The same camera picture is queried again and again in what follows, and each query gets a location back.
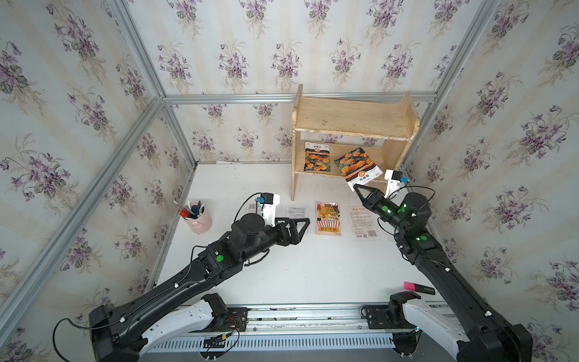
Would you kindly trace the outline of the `dark marigold seed bag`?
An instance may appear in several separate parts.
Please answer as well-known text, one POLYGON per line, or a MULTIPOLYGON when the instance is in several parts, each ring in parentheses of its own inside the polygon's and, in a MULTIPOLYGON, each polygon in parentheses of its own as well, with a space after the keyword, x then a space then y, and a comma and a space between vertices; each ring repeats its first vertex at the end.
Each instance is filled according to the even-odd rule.
POLYGON ((325 143, 305 143, 305 172, 330 173, 330 147, 325 143))

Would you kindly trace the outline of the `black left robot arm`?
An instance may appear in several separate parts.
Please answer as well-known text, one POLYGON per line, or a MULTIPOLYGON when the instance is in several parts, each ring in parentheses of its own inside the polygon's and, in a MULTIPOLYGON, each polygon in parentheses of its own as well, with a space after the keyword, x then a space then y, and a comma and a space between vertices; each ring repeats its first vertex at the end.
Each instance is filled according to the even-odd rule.
POLYGON ((114 309, 97 307, 89 315, 96 360, 137 361, 146 350, 194 325, 205 328, 225 313, 218 296, 204 297, 196 309, 179 312, 177 307, 238 274, 249 259, 271 247, 299 244, 309 224, 309 218, 286 217, 268 224, 258 214, 246 214, 166 282, 114 309))

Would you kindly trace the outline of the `white barcode seed bag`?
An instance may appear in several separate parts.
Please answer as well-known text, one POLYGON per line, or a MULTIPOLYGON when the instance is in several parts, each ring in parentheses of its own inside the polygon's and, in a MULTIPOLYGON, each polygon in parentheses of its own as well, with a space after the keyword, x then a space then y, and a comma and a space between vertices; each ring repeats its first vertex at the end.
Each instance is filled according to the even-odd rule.
POLYGON ((247 212, 248 212, 248 213, 256 214, 256 213, 257 213, 258 206, 259 206, 259 204, 258 204, 257 202, 248 203, 248 204, 247 204, 247 212))

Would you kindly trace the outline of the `pink storefront seed bag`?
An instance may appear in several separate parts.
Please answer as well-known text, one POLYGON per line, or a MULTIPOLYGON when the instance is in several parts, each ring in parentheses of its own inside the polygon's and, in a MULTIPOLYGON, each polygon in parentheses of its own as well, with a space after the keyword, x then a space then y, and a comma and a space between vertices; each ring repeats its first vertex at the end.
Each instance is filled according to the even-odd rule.
POLYGON ((342 236, 340 205, 335 202, 316 202, 315 233, 322 236, 342 236))

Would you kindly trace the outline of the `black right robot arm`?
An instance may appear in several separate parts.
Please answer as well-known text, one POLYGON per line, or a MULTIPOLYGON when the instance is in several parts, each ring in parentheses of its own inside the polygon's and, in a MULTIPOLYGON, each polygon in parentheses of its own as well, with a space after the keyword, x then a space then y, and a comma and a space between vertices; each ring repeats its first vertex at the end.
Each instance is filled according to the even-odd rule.
POLYGON ((431 216, 429 200, 416 192, 401 203, 382 191, 354 185, 363 206, 394 229, 402 256, 434 285, 458 319, 459 326, 443 322, 417 304, 404 303, 406 321, 425 331, 456 361, 530 361, 532 335, 521 324, 511 324, 470 286, 452 265, 442 245, 426 229, 431 216))

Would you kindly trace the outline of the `white printed seed bag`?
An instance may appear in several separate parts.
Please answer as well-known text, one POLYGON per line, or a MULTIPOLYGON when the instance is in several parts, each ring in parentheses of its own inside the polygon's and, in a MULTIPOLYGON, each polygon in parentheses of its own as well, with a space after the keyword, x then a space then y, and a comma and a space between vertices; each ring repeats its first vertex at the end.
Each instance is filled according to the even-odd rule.
POLYGON ((378 239, 378 228, 374 217, 366 208, 349 207, 348 218, 355 240, 374 241, 378 239))

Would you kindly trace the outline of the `orange marigold seed bag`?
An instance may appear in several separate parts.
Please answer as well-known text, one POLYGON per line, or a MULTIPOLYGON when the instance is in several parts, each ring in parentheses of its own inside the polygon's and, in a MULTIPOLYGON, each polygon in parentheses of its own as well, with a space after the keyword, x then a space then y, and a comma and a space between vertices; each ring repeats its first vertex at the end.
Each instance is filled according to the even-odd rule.
POLYGON ((355 185, 366 185, 383 174, 378 164, 361 147, 337 158, 335 163, 352 191, 355 185))

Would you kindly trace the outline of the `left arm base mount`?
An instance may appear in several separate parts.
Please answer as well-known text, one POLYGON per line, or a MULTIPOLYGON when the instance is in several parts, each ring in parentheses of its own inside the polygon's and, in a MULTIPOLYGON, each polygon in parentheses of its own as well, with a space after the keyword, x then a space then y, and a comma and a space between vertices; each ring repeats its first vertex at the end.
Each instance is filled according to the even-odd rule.
POLYGON ((203 332, 244 332, 247 329, 247 307, 227 306, 219 294, 206 294, 201 299, 209 304, 213 318, 203 332))

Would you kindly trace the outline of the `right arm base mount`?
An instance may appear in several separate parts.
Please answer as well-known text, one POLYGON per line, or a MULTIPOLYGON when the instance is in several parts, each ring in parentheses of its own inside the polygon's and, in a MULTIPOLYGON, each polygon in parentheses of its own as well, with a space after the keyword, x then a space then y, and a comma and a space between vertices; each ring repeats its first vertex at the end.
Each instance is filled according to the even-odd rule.
POLYGON ((408 301, 421 298, 414 291, 399 292, 390 295, 385 305, 363 305, 360 314, 371 330, 414 330, 416 326, 407 321, 403 308, 408 301))

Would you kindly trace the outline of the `small white seed bag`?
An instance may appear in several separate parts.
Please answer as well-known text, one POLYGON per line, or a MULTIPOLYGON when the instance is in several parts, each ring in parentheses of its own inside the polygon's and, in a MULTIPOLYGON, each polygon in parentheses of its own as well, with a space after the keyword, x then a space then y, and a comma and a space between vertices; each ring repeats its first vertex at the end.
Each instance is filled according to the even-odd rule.
POLYGON ((309 218, 308 206, 305 205, 287 205, 286 217, 291 219, 309 218))

